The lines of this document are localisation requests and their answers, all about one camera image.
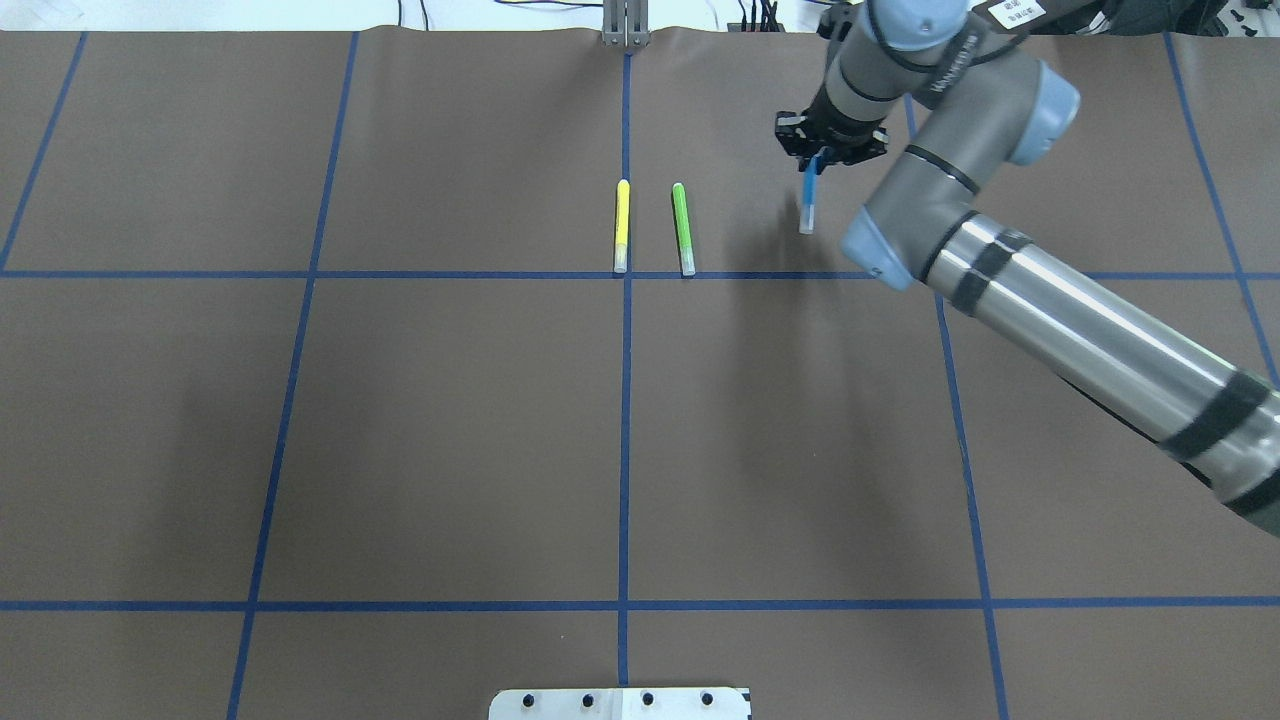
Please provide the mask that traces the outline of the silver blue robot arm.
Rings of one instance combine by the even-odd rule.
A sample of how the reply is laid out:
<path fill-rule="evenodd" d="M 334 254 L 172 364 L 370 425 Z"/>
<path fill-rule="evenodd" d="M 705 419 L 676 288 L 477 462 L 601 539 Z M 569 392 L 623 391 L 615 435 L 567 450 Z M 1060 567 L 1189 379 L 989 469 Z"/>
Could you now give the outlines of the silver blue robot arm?
<path fill-rule="evenodd" d="M 892 110 L 916 129 L 840 240 L 869 277 L 923 286 L 1043 363 L 1277 534 L 1277 366 L 1235 364 L 1105 286 L 1220 281 L 1260 316 L 1190 114 L 1172 37 L 1094 3 L 828 3 L 820 81 L 774 136 L 801 170 L 881 163 Z"/>

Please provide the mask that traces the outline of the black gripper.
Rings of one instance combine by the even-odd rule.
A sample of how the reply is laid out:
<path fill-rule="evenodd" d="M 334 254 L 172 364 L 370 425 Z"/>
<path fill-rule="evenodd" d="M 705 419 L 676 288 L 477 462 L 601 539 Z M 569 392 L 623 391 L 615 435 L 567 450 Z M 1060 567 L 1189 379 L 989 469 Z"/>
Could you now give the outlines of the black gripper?
<path fill-rule="evenodd" d="M 822 126 L 806 111 L 777 111 L 774 138 L 788 156 L 796 159 L 797 169 L 854 167 L 883 156 L 890 142 L 883 126 L 850 135 Z"/>

